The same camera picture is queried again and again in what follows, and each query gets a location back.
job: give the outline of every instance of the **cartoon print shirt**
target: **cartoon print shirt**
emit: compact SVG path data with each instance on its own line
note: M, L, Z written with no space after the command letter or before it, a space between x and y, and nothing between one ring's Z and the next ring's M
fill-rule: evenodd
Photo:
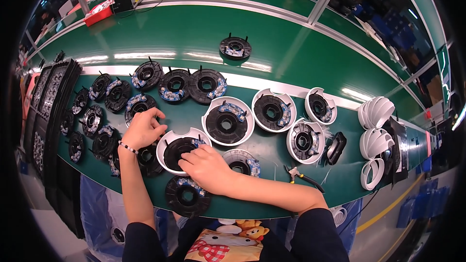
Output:
M291 240L291 251L283 241L256 220L188 220L178 234L178 248L165 257L154 229L131 223L126 228L123 262L243 262L243 261L349 261L343 243L327 209L316 208L301 215Z

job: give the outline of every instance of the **black wire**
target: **black wire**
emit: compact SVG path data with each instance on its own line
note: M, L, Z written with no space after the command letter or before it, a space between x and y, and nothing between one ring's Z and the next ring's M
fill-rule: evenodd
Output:
M363 210L370 204L370 202L374 199L374 197L376 197L376 195L377 195L377 193L379 192L379 190L380 190L381 187L382 187L382 186L379 186L379 189L377 189L377 190L375 191L375 194L374 194L374 196L372 196L372 198L370 199L370 201L358 212L357 215L355 215L355 216L350 220L349 223L346 224L346 226L343 228L343 230L341 230L341 232L340 232L338 235L341 235L341 233L343 233L343 231L346 230L346 228L351 224L351 222L352 222L358 215L360 215L361 212L363 212Z

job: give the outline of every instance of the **hand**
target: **hand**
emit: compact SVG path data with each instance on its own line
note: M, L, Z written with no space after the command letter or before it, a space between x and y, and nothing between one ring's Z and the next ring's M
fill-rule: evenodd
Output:
M230 169L222 156L209 145L199 145L190 153L181 154L183 159L178 165L184 172L208 192L215 195L225 195L229 190L229 182L241 173Z
M164 119L165 114L155 107L142 113L136 113L121 142L128 147L139 150L160 139L160 135L164 134L168 127L160 125L155 117Z

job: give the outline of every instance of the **wire cutters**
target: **wire cutters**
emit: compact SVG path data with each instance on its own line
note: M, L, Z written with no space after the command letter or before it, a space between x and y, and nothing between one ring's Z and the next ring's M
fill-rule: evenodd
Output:
M298 176L299 178L301 178L301 179L303 179L303 180L309 182L310 184L314 185L317 189L319 189L320 192L325 193L325 190L323 190L322 186L321 186L319 183L317 183L317 181L315 181L315 180L312 179L312 178L307 177L307 176L304 175L304 174L301 174L301 173L298 171L298 167L295 166L295 167L293 167L293 168L290 168L290 167L288 167L288 166L286 166L286 165L283 165L283 166L285 167L286 171L288 171L288 173L290 173L290 175L291 175L291 181L290 181L290 183L294 183L294 178L295 178L296 176Z

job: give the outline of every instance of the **beaded bracelet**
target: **beaded bracelet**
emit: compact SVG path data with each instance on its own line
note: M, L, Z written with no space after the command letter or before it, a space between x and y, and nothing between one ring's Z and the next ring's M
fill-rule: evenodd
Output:
M130 151L131 151L131 152L133 152L134 154L137 154L137 153L138 153L138 151L137 151L137 150L135 150L135 149L133 149L133 148L130 148L130 147L128 147L128 145L125 145L123 142L121 142L121 141L118 141L118 143L119 143L119 145L120 145L120 146L123 146L123 147L125 147L126 149L130 150Z

